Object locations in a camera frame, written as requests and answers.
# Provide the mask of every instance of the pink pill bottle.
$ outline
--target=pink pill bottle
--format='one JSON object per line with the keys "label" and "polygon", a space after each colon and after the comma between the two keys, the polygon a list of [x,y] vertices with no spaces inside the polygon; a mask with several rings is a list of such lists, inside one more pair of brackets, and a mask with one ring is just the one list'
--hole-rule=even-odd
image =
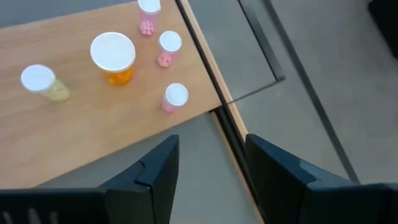
{"label": "pink pill bottle", "polygon": [[175,60],[175,56],[182,46],[182,40],[178,33],[165,31],[159,37],[160,53],[157,63],[160,67],[169,68]]}
{"label": "pink pill bottle", "polygon": [[179,83],[173,83],[166,88],[163,95],[162,108],[173,113],[188,101],[188,90]]}
{"label": "pink pill bottle", "polygon": [[160,12],[160,0],[138,0],[139,31],[144,36],[152,36],[156,29],[157,15]]}

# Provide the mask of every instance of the wooden table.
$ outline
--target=wooden table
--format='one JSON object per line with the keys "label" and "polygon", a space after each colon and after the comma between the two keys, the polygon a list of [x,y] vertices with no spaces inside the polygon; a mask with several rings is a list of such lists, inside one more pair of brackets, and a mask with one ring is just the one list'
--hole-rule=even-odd
{"label": "wooden table", "polygon": [[[178,3],[181,8],[162,0],[153,37],[140,35],[135,2],[0,29],[0,188],[33,187],[221,104],[186,22],[225,90],[222,76],[188,2]],[[183,41],[168,69],[155,62],[165,30],[177,31]],[[107,31],[127,35],[136,46],[127,86],[108,84],[91,61],[91,41]],[[71,89],[68,101],[54,103],[21,87],[21,71],[35,63],[49,66]],[[190,98],[167,114],[160,103],[175,82],[188,88]]]}

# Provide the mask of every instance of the white bottle cap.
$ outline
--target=white bottle cap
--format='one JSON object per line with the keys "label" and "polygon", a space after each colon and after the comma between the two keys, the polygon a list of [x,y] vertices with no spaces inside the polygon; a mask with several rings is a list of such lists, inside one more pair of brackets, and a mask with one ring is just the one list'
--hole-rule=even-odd
{"label": "white bottle cap", "polygon": [[99,68],[109,72],[122,72],[136,59],[136,48],[125,35],[105,32],[93,40],[90,54]]}
{"label": "white bottle cap", "polygon": [[21,73],[21,83],[34,93],[49,90],[55,82],[55,75],[44,65],[31,65]]}
{"label": "white bottle cap", "polygon": [[182,45],[181,37],[174,31],[165,31],[159,37],[159,44],[162,48],[170,53],[180,50]]}
{"label": "white bottle cap", "polygon": [[154,15],[160,11],[159,0],[138,0],[138,6],[148,15]]}
{"label": "white bottle cap", "polygon": [[165,97],[173,106],[182,106],[188,101],[188,90],[179,83],[173,83],[166,88]]}

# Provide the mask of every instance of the white lid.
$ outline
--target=white lid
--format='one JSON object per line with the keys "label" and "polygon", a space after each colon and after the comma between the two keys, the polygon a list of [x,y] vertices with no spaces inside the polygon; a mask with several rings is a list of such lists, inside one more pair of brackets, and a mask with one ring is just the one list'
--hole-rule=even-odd
{"label": "white lid", "polygon": [[188,90],[179,83],[173,83],[166,88],[166,100],[173,106],[182,106],[188,101]]}
{"label": "white lid", "polygon": [[160,11],[159,0],[138,0],[138,6],[150,15],[157,14]]}
{"label": "white lid", "polygon": [[90,54],[99,68],[109,72],[121,72],[134,62],[136,49],[125,35],[105,32],[93,40]]}
{"label": "white lid", "polygon": [[176,52],[180,50],[182,45],[181,37],[174,31],[165,31],[159,37],[159,44],[168,52]]}
{"label": "white lid", "polygon": [[54,84],[55,75],[44,65],[31,65],[21,73],[21,83],[32,92],[45,91]]}

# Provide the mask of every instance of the table surface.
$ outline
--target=table surface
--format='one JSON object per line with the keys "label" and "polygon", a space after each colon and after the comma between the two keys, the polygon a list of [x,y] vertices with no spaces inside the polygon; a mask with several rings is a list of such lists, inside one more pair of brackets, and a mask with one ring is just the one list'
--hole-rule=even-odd
{"label": "table surface", "polygon": [[[0,29],[0,187],[33,187],[220,105],[175,1],[162,0],[154,37],[139,34],[137,15],[132,2]],[[189,19],[198,31],[194,17]],[[183,40],[169,69],[155,63],[164,30],[177,31]],[[127,35],[136,46],[127,86],[109,85],[90,59],[91,41],[107,31]],[[71,89],[68,101],[50,102],[21,87],[21,71],[35,63],[49,66]],[[167,114],[160,102],[175,82],[188,88],[190,98]]]}

